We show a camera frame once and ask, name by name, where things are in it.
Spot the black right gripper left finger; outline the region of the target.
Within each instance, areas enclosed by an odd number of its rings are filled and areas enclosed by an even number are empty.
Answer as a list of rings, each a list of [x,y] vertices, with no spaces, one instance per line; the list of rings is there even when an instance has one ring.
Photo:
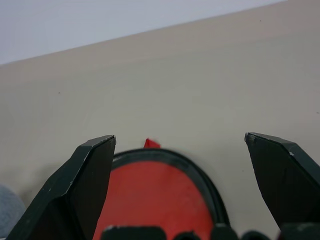
[[[91,240],[109,185],[114,135],[79,145],[41,187],[9,240]]]

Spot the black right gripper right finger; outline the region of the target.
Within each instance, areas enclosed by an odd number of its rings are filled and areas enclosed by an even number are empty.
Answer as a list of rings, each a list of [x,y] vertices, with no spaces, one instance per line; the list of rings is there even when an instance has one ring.
[[[280,137],[247,132],[244,141],[277,225],[319,223],[320,166],[297,143]]]

